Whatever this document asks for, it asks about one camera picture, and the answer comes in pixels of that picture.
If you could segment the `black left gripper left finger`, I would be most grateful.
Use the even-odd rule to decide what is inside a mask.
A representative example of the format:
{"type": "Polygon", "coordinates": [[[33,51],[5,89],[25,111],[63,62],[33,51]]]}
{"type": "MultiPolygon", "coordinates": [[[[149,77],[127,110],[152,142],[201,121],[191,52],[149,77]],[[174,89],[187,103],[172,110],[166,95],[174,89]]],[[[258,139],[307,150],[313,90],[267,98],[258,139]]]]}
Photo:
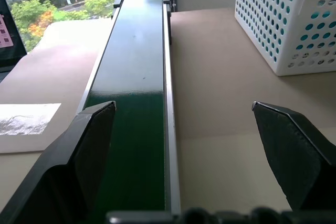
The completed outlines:
{"type": "Polygon", "coordinates": [[[115,111],[108,101],[77,114],[23,179],[1,211],[1,223],[85,220],[105,173],[115,111]]]}

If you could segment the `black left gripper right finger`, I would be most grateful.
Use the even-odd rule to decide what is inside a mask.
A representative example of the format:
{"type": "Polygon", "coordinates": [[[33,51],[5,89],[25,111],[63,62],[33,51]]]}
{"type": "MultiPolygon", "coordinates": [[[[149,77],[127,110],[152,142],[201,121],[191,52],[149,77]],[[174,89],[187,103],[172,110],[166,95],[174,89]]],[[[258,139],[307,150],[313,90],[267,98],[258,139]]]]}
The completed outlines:
{"type": "Polygon", "coordinates": [[[268,164],[292,210],[335,210],[335,145],[303,114],[254,102],[268,164]]]}

